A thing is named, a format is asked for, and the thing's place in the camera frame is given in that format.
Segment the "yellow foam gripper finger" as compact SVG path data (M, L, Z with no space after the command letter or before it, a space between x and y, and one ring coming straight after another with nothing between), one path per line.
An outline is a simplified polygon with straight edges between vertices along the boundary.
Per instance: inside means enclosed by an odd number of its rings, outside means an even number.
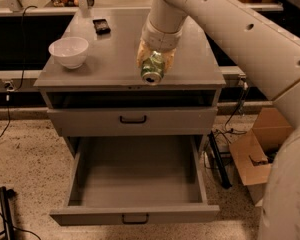
M167 73L173 66L174 57L175 57L175 49L165 51L162 53L164 59L164 72Z
M142 66L142 63L151 55L152 50L147 43L141 39L138 47L136 63L138 67Z

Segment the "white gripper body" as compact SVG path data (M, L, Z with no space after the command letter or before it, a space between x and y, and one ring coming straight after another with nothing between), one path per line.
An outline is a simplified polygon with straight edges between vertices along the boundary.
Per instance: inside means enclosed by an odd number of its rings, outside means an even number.
M140 50L142 52L161 52L165 53L175 49L182 35L183 20L156 26L147 19L140 39Z

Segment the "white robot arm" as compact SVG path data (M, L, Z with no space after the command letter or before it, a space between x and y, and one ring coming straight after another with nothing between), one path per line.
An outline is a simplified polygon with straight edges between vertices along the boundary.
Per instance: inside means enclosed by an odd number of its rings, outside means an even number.
M270 172L258 240L300 240L300 38L237 0L153 0L137 61L152 52L170 69L186 18L247 74L293 126Z

